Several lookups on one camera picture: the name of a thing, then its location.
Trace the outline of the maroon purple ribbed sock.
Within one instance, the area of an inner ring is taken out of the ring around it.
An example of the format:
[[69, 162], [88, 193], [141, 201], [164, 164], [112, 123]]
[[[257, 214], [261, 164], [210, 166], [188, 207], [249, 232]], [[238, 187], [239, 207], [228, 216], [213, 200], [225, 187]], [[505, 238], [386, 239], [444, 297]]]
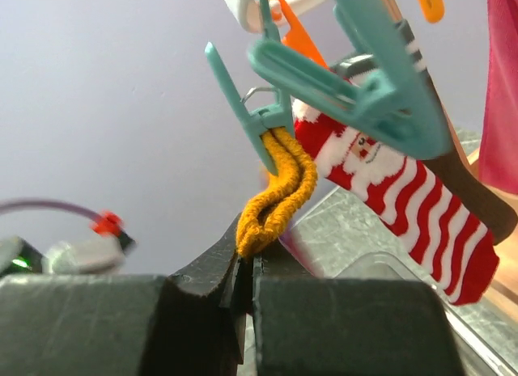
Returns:
[[250, 199], [236, 227], [236, 252], [248, 259], [275, 241], [295, 212], [308, 201], [317, 184], [316, 164], [299, 142], [284, 128], [262, 135], [274, 160], [277, 175], [269, 175], [263, 192]]

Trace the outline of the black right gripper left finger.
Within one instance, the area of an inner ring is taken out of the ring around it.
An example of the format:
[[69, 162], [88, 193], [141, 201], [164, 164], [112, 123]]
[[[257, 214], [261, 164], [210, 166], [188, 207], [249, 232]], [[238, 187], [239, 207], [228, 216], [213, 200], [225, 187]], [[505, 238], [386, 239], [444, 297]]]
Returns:
[[4, 375], [233, 375], [244, 312], [236, 226], [171, 276], [13, 274], [1, 281]]

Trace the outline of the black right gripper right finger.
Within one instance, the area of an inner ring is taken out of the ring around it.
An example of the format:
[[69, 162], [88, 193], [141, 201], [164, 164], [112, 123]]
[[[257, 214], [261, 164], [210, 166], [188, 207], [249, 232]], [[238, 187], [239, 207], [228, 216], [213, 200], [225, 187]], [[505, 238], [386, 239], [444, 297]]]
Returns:
[[260, 375], [462, 375], [444, 307], [420, 281], [319, 278], [280, 243], [254, 260]]

